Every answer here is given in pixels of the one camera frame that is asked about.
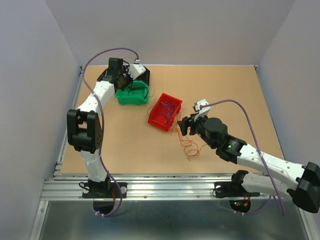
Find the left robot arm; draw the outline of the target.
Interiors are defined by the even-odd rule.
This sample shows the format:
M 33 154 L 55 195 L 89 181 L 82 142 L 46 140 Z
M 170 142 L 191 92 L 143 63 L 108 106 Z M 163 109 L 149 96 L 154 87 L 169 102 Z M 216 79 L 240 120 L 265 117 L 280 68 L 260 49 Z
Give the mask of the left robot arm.
M 101 109 L 115 92 L 127 85 L 128 68 L 122 58 L 109 58 L 108 68 L 97 79 L 86 100 L 67 112 L 67 141 L 80 152 L 88 171 L 87 182 L 80 182 L 85 199 L 112 198 L 115 185 L 101 163 L 104 130 Z

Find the green bin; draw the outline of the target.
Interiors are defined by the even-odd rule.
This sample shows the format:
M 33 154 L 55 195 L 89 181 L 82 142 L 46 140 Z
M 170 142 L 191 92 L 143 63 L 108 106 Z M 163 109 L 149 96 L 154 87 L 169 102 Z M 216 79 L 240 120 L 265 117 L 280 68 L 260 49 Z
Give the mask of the green bin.
M 144 105 L 149 102 L 149 86 L 141 81 L 134 80 L 124 91 L 118 90 L 115 98 L 120 105 Z

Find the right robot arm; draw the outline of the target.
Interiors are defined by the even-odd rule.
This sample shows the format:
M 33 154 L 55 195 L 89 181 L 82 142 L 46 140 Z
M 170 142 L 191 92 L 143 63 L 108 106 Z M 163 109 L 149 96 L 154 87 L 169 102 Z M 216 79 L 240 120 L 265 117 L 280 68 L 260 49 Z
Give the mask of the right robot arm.
M 289 199 L 300 209 L 318 213 L 320 209 L 320 167 L 299 164 L 258 151 L 244 140 L 228 133 L 218 118 L 192 114 L 177 122 L 181 134 L 198 135 L 222 160 L 257 170 L 238 170 L 231 181 L 218 184 L 212 195 L 218 199 L 256 197 L 259 194 Z

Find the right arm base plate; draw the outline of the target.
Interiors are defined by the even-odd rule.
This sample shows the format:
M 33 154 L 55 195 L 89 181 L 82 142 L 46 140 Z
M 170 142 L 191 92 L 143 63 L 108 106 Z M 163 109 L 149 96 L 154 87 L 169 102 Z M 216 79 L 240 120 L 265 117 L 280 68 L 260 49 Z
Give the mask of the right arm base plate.
M 212 196 L 218 199 L 247 197 L 249 193 L 239 184 L 231 181 L 220 181 L 214 184 Z

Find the red bin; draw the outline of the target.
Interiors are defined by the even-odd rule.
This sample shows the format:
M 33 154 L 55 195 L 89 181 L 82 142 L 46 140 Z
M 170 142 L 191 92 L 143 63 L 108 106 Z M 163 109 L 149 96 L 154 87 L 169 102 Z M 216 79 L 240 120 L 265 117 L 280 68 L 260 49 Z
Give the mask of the red bin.
M 166 93 L 162 93 L 152 107 L 147 123 L 160 130 L 168 132 L 176 115 L 180 112 L 183 101 Z

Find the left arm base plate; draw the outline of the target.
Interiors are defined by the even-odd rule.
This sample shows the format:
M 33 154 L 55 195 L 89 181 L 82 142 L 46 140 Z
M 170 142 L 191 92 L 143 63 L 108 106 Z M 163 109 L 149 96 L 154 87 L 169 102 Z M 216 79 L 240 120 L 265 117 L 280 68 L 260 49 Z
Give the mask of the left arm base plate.
M 83 199 L 119 199 L 122 197 L 125 199 L 127 197 L 127 188 L 128 184 L 126 182 L 119 182 L 120 190 L 114 182 L 111 182 L 110 188 L 101 189 L 101 190 L 93 190 L 89 187 L 88 182 L 80 182 L 78 185 L 82 189 L 82 198 Z

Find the aluminium rail frame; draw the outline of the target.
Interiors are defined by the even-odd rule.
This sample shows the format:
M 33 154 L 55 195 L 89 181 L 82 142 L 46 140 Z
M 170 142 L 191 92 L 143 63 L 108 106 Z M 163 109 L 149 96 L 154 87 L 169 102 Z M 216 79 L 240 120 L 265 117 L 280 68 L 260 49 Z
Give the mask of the aluminium rail frame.
M 152 98 L 146 106 L 121 106 L 115 99 L 106 106 L 118 118 L 132 114 L 135 133 L 127 150 L 114 130 L 107 131 L 103 159 L 116 180 L 126 182 L 127 197 L 114 217 L 94 214 L 93 201 L 81 196 L 79 182 L 88 173 L 79 153 L 65 146 L 53 176 L 44 182 L 33 240 L 317 240 L 314 216 L 287 201 L 280 216 L 272 198 L 254 198 L 260 213 L 240 216 L 226 198 L 212 195 L 215 183 L 228 181 L 238 167 L 219 159 L 201 140 L 201 153 L 188 158 L 175 133 L 158 130 L 147 113 L 162 93 L 183 101 L 182 112 L 195 101 L 229 97 L 241 102 L 260 146 L 282 156 L 276 131 L 253 66 L 150 66 Z

